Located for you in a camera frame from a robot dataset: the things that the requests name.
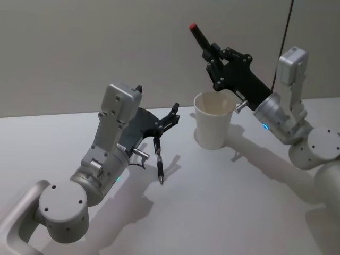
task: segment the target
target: gray wall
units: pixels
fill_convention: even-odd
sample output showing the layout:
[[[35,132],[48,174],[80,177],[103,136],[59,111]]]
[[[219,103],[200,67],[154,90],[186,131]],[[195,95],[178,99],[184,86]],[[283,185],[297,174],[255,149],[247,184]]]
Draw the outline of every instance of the gray wall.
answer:
[[[285,50],[293,46],[310,54],[302,96],[340,97],[340,1],[295,0]]]
[[[93,112],[105,87],[144,86],[143,107],[211,89],[188,30],[254,57],[271,85],[290,0],[1,0],[0,116]]]

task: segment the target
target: red cap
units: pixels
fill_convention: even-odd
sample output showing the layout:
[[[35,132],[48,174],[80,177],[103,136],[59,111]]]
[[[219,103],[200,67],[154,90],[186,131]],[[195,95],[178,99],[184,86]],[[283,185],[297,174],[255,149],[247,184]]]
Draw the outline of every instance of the red cap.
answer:
[[[192,30],[192,29],[194,29],[195,27],[197,27],[196,23],[190,25],[190,26],[189,26],[189,29]]]

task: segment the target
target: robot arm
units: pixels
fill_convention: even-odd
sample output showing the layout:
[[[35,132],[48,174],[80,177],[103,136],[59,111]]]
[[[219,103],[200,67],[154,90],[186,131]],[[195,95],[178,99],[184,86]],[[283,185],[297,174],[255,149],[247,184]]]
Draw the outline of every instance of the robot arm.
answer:
[[[176,114],[177,103],[162,120],[139,108],[141,93],[142,86],[107,87],[95,139],[70,180],[53,184],[36,182],[0,220],[0,250],[5,255],[42,254],[27,244],[39,223],[47,227],[57,242],[79,240],[89,226],[88,207],[103,200],[133,153],[142,157],[143,166],[149,155],[138,149],[141,141],[146,137],[159,140],[180,117]]]
[[[202,57],[208,62],[213,89],[233,91],[242,100],[235,109],[237,113],[248,106],[265,129],[283,144],[290,145],[289,157],[294,166],[308,170],[324,164],[315,176],[316,189],[340,219],[340,137],[326,127],[312,127],[305,120],[307,111],[301,101],[308,53],[293,47],[280,57],[279,95],[271,93],[250,71],[249,54],[230,48],[221,50],[216,43],[210,44],[196,24],[190,30],[203,49]]]

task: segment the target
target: paper cup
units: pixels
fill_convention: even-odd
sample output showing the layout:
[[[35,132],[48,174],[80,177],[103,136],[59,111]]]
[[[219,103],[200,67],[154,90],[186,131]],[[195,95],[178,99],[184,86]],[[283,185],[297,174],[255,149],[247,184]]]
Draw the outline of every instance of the paper cup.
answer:
[[[235,101],[225,92],[204,92],[193,102],[196,111],[197,139],[205,149],[221,148],[228,134]]]

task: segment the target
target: table surface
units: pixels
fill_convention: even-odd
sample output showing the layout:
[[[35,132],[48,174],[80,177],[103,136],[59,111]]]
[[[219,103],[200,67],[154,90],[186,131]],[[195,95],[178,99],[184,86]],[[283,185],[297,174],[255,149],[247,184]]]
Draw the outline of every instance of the table surface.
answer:
[[[312,125],[340,130],[340,98],[304,103]],[[151,110],[158,117],[168,111]],[[315,169],[292,166],[288,147],[250,110],[233,114],[228,142],[216,151],[197,144],[194,108],[179,114],[179,125],[161,138],[163,186],[146,139],[146,171],[129,166],[89,208],[85,237],[59,244],[39,226],[30,244],[45,255],[340,254],[340,228],[316,196]],[[68,180],[97,125],[97,113],[0,119],[0,209],[31,180]]]

